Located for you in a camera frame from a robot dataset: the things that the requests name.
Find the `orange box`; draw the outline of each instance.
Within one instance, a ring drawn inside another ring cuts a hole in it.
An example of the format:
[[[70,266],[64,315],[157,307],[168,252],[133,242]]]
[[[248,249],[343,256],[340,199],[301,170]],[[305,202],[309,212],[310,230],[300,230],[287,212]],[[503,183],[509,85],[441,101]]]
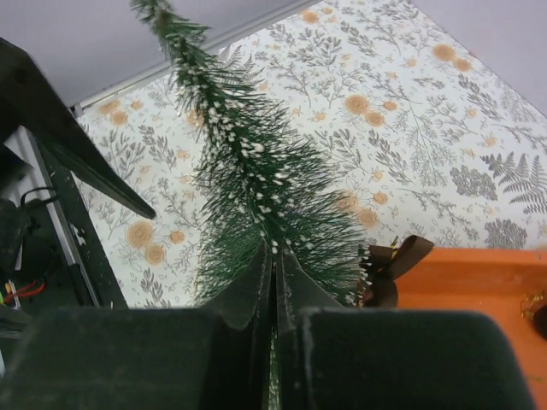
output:
[[[397,279],[399,308],[479,311],[510,340],[539,408],[547,409],[547,341],[521,317],[547,292],[547,251],[436,248]]]

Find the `miniature christmas tree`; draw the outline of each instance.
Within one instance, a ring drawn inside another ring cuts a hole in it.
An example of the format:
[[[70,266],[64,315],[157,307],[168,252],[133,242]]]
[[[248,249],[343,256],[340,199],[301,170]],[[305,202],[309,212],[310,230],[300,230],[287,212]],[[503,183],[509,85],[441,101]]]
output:
[[[197,183],[208,196],[199,267],[209,299],[242,272],[262,240],[294,252],[303,270],[344,300],[359,276],[359,233],[329,191],[333,176],[313,142],[291,129],[281,103],[244,82],[244,73],[199,48],[207,27],[176,15],[163,0],[132,0],[173,66],[179,112],[203,118]]]

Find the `floral wallpaper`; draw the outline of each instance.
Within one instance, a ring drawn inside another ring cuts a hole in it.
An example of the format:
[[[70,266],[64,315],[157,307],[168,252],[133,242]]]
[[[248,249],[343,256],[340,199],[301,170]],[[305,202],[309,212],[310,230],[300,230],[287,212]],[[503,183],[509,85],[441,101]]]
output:
[[[418,234],[440,247],[547,244],[547,119],[400,0],[327,0],[220,52],[286,104],[350,194],[364,240]],[[156,220],[81,184],[130,306],[191,303],[204,204],[192,184],[202,120],[168,76],[80,118]]]

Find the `brown ribbon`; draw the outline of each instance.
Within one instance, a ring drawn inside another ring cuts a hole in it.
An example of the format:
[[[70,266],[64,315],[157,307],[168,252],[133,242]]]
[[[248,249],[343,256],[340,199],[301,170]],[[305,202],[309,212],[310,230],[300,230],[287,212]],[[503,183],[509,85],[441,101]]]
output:
[[[412,235],[407,237],[401,247],[394,249],[388,246],[371,245],[368,247],[370,256],[367,263],[370,263],[373,274],[372,299],[369,299],[367,306],[394,308],[397,306],[397,287],[395,279],[400,278],[433,249],[433,243],[423,237]]]
[[[418,262],[424,259],[433,249],[433,242],[424,237],[412,235],[407,237],[398,249],[391,263],[379,274],[385,278],[396,280],[403,276]]]
[[[547,305],[544,305],[533,315],[533,327],[536,332],[547,340]]]

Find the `red wire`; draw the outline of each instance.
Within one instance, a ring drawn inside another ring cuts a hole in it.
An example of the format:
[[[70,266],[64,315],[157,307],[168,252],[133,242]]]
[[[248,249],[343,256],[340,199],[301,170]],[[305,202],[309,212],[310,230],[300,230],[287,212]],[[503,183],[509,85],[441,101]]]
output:
[[[4,303],[9,303],[14,297],[34,296],[34,295],[37,295],[38,293],[40,293],[42,290],[44,290],[44,288],[45,288],[45,283],[44,282],[42,282],[42,284],[37,289],[29,290],[35,284],[36,284],[36,281],[32,282],[31,284],[28,284],[27,286],[22,287],[16,293],[10,293],[9,295],[7,295],[3,299],[3,302]]]

